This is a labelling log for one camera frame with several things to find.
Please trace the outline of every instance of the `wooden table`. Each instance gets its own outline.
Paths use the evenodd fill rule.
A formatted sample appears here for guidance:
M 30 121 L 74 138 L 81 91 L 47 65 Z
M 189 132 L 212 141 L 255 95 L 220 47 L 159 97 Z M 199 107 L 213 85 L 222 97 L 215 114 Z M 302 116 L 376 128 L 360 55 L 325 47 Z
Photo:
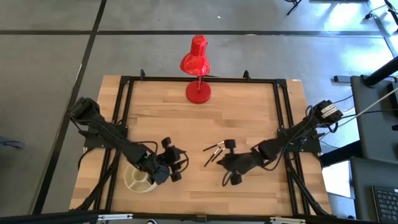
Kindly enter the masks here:
M 111 121 L 120 76 L 105 76 L 98 96 L 101 114 Z M 182 180 L 170 179 L 146 194 L 131 192 L 124 183 L 128 162 L 122 156 L 115 185 L 114 212 L 205 213 L 213 215 L 292 215 L 283 160 L 272 172 L 259 167 L 243 176 L 240 185 L 221 186 L 225 170 L 215 162 L 203 167 L 212 152 L 202 149 L 224 139 L 235 139 L 236 152 L 247 152 L 263 139 L 276 137 L 277 112 L 272 85 L 263 83 L 210 83 L 211 98 L 194 105 L 185 97 L 186 82 L 134 82 L 127 125 L 133 141 L 160 141 L 170 136 L 190 158 Z M 294 122 L 305 116 L 306 102 L 300 80 L 287 80 Z M 285 109 L 284 121 L 287 121 Z M 95 149 L 81 162 L 70 208 L 88 196 L 98 181 L 104 150 Z M 331 212 L 322 170 L 311 153 L 300 153 L 305 183 L 317 202 Z M 107 187 L 103 191 L 101 208 Z M 298 209 L 303 212 L 296 186 Z

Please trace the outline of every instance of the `lamp shade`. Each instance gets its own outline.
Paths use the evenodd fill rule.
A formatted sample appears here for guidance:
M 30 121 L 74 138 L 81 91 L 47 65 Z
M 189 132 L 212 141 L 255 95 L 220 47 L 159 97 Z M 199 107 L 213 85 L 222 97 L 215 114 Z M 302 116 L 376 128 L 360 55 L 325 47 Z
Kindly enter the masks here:
M 207 40 L 204 35 L 196 35 L 192 39 L 191 51 L 182 59 L 180 68 L 185 73 L 204 76 L 210 73 L 210 63 L 206 53 Z

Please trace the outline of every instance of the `keyboard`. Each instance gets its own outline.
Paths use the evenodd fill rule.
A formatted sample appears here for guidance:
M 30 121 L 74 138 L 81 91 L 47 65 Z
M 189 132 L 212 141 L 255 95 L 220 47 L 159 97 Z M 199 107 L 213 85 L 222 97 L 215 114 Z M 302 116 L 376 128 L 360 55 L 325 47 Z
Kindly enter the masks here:
M 380 223 L 398 224 L 398 188 L 372 187 Z

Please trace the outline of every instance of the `black metal frame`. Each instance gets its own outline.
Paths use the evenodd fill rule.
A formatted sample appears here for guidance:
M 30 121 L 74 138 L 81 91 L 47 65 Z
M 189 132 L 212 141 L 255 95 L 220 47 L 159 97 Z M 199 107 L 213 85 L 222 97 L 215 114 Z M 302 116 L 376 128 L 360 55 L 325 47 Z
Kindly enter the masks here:
M 124 112 L 123 112 L 123 119 L 122 119 L 122 125 L 124 125 L 124 126 L 126 125 L 126 122 L 127 122 L 128 110 L 129 110 L 129 105 L 131 103 L 132 88 L 133 88 L 134 81 L 192 82 L 192 81 L 195 81 L 196 78 L 192 78 L 192 77 L 147 77 L 143 70 L 141 70 L 139 77 L 122 76 L 120 84 L 119 84 L 118 96 L 117 96 L 116 102 L 115 102 L 115 109 L 114 109 L 113 119 L 112 119 L 113 123 L 118 123 L 116 118 L 117 118 L 117 114 L 119 112 L 119 107 L 121 104 L 121 95 L 122 95 L 122 92 L 124 89 L 124 85 L 127 84 L 126 80 L 128 80 L 129 88 L 128 88 L 127 97 L 126 97 L 126 101 L 125 101 L 125 105 L 124 105 Z M 291 110 L 290 101 L 289 101 L 289 94 L 287 91 L 287 83 L 286 83 L 286 80 L 284 80 L 284 79 L 251 78 L 249 75 L 249 72 L 244 71 L 243 78 L 204 77 L 203 80 L 206 82 L 271 84 L 273 87 L 273 90 L 274 90 L 275 107 L 277 110 L 279 129 L 284 129 L 285 128 L 284 119 L 283 119 L 282 107 L 281 107 L 280 96 L 279 96 L 279 88 L 281 88 L 282 92 L 283 92 L 284 102 L 285 102 L 288 125 L 289 125 L 289 127 L 292 127 L 294 125 L 292 110 Z M 110 156 L 111 156 L 110 153 L 105 153 L 104 159 L 103 159 L 103 164 L 102 164 L 102 169 L 105 169 L 108 166 Z M 289 153 L 284 154 L 284 159 L 290 159 Z M 302 170 L 299 153 L 297 154 L 297 156 L 295 158 L 295 165 L 296 165 L 296 169 L 297 169 L 297 173 L 298 173 L 299 177 L 304 182 L 303 170 Z M 291 177 L 290 173 L 289 172 L 286 172 L 286 173 L 287 173 L 287 180 L 288 180 L 288 186 L 289 186 L 289 195 L 290 195 L 292 213 L 293 213 L 293 215 L 298 215 L 299 211 L 298 211 L 298 206 L 297 206 L 297 199 L 295 196 L 294 181 L 293 181 L 293 178 Z M 111 176 L 111 180 L 109 182 L 109 189 L 108 189 L 108 194 L 107 194 L 107 198 L 106 198 L 106 206 L 105 206 L 106 210 L 111 209 L 111 201 L 112 201 L 115 183 L 116 183 L 116 174 L 113 174 Z M 100 200 L 101 200 L 101 195 L 99 195 L 99 198 L 96 199 L 96 202 L 98 205 L 99 205 Z M 303 202 L 304 214 L 310 215 L 309 203 L 303 197 L 303 195 L 302 195 L 302 202 Z M 133 213 L 133 217 L 134 218 L 161 218 L 161 219 L 173 219 L 173 220 L 191 220 L 191 221 L 196 221 L 196 222 L 208 222 L 210 220 L 261 222 L 264 220 L 268 220 L 270 218 L 270 216 L 252 216 L 252 215 L 248 215 L 248 216 L 245 216 L 245 215 L 205 215 L 205 214 L 196 215 L 196 214 L 168 214 L 168 213 L 163 213 L 163 214 L 160 214 L 160 213 Z

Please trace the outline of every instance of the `table leg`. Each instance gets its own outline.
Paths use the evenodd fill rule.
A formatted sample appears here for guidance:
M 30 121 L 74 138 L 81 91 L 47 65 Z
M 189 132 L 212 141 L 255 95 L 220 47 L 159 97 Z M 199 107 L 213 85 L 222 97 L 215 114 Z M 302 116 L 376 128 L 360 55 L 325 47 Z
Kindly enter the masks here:
M 348 160 L 351 156 L 362 157 L 361 141 L 358 140 L 334 151 L 320 156 L 323 167 L 330 166 Z

